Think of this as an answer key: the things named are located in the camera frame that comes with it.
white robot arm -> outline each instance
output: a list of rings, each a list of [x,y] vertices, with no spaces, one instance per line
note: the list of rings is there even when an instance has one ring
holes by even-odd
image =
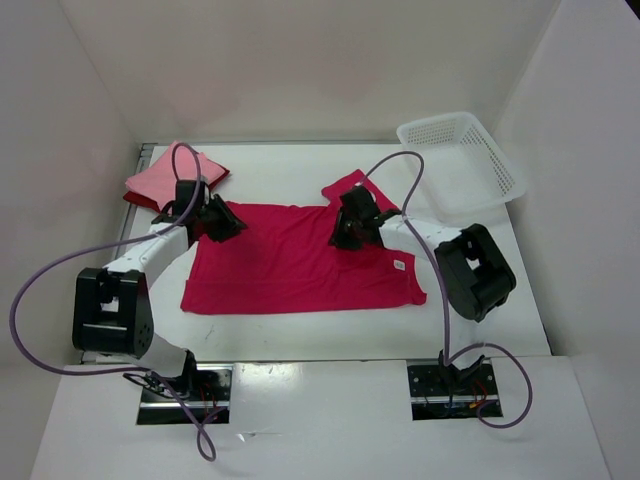
[[[460,230],[410,219],[413,232],[399,210],[381,212],[362,185],[340,200],[330,245],[357,250],[371,243],[427,260],[430,255],[435,257],[449,302],[466,319],[481,322],[490,310],[506,302],[516,286],[513,271],[482,225]]]
[[[173,214],[163,213],[154,220],[149,230],[149,234],[157,234],[154,238],[137,244],[103,268],[80,272],[72,334],[76,349],[115,355],[153,370],[183,395],[206,383],[202,377],[207,374],[198,372],[191,352],[154,332],[149,288],[173,260],[187,251],[196,221],[219,242],[247,228],[218,195],[207,201],[203,189],[194,214],[185,224],[159,234],[184,212],[194,187],[195,181],[178,182]]]

pink t-shirt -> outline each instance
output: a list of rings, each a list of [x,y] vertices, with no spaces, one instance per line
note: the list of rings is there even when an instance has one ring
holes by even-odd
[[[171,200],[176,198],[176,177],[171,165],[171,154],[177,142],[173,142],[160,158],[149,168],[129,177],[126,181],[127,189],[157,203],[162,210]],[[204,153],[198,153],[200,173],[208,184],[225,177],[229,170],[216,162],[209,160]],[[183,180],[196,178],[196,162],[189,150],[182,147],[176,152],[176,171]]]
[[[267,314],[425,303],[413,255],[328,244],[339,196],[363,176],[356,170],[325,187],[326,207],[228,202],[249,228],[224,243],[200,238],[181,308],[206,315]],[[395,208],[371,182],[365,186],[382,211]]]

white panel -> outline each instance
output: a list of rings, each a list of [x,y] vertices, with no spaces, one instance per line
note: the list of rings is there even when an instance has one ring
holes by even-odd
[[[135,145],[57,2],[0,4],[0,453],[2,478],[29,475],[58,378],[26,365],[6,325],[19,285],[53,258],[117,236]],[[71,262],[36,283],[19,329],[61,364],[71,346]]]
[[[491,128],[556,0],[62,0],[139,140]]]
[[[640,22],[624,1],[565,0],[496,132],[529,172],[516,235],[616,479],[640,471],[639,86]]]
[[[230,423],[207,427],[214,464],[198,455],[191,425],[135,425],[139,387],[115,375],[64,378],[32,480],[608,479],[568,359],[523,365],[530,416],[496,431],[474,418],[412,422],[402,361],[238,364]],[[514,418],[524,381],[510,360],[494,368]]]

plastic basket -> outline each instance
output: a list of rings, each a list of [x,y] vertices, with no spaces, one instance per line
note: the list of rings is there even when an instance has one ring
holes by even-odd
[[[522,174],[470,113],[416,120],[397,134],[405,149],[424,157],[423,180],[442,220],[506,203],[526,190]]]

folded cloth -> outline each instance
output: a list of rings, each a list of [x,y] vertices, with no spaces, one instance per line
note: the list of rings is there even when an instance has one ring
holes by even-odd
[[[227,170],[225,167],[222,167],[224,170],[224,174],[221,177],[218,177],[218,179],[214,180],[213,182],[209,183],[209,191],[213,191],[214,187],[216,185],[218,185],[222,180],[224,180],[225,178],[227,178],[227,175],[229,175],[229,170]],[[151,210],[155,210],[156,212],[160,213],[162,211],[162,209],[158,206],[158,202],[156,202],[155,200],[151,200],[150,198],[145,197],[144,195],[140,195],[139,193],[135,193],[135,192],[127,192],[123,195],[122,197],[125,201],[136,205],[138,207],[144,207],[144,208],[150,208]]]
[[[129,191],[147,197],[157,203],[160,210],[175,200],[176,178],[171,165],[171,152],[177,142],[173,142],[167,151],[149,168],[129,177],[126,186]],[[207,184],[215,182],[225,175],[225,168],[209,160],[203,153],[198,154],[200,171]],[[195,180],[196,165],[191,152],[179,148],[176,152],[176,171],[181,180]]]
[[[268,314],[425,303],[412,255],[328,244],[339,196],[363,176],[357,170],[324,188],[326,207],[228,202],[249,228],[224,243],[200,238],[181,308],[208,315]],[[370,181],[365,186],[381,210],[395,208]]]

